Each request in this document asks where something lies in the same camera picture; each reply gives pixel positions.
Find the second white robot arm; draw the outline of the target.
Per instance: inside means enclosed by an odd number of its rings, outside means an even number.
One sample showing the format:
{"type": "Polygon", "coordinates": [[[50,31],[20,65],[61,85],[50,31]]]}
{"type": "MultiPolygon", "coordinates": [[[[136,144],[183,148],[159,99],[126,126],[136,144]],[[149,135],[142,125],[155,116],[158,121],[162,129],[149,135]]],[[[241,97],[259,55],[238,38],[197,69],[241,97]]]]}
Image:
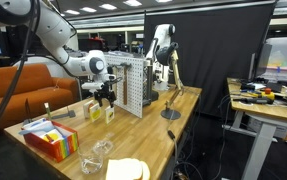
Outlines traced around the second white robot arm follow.
{"type": "Polygon", "coordinates": [[[152,61],[153,87],[156,90],[168,89],[168,70],[171,53],[171,37],[175,33],[173,24],[160,24],[155,27],[154,37],[146,54],[146,59],[152,61]]]}

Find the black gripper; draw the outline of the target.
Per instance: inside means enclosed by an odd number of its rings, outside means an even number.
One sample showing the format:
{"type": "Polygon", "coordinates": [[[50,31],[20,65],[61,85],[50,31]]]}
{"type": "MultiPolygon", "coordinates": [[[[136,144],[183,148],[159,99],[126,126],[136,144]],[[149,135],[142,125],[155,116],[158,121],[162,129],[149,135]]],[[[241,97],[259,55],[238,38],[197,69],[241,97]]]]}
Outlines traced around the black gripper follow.
{"type": "Polygon", "coordinates": [[[105,82],[101,89],[98,89],[94,92],[94,98],[98,101],[100,107],[103,106],[102,98],[106,98],[107,100],[109,100],[110,107],[113,108],[116,96],[112,89],[112,83],[105,82]]]}

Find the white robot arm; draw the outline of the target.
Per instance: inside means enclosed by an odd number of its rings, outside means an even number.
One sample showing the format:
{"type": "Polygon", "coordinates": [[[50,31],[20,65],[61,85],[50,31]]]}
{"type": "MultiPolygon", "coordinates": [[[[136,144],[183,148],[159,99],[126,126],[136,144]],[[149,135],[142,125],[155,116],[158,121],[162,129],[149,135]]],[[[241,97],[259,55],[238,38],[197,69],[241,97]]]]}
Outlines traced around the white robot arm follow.
{"type": "Polygon", "coordinates": [[[84,83],[82,88],[91,90],[99,105],[103,98],[114,105],[112,82],[116,77],[108,72],[104,53],[90,50],[82,57],[71,56],[64,46],[73,35],[73,28],[57,10],[42,0],[0,0],[0,27],[16,25],[31,27],[48,52],[72,75],[92,76],[93,82],[84,83]]]}

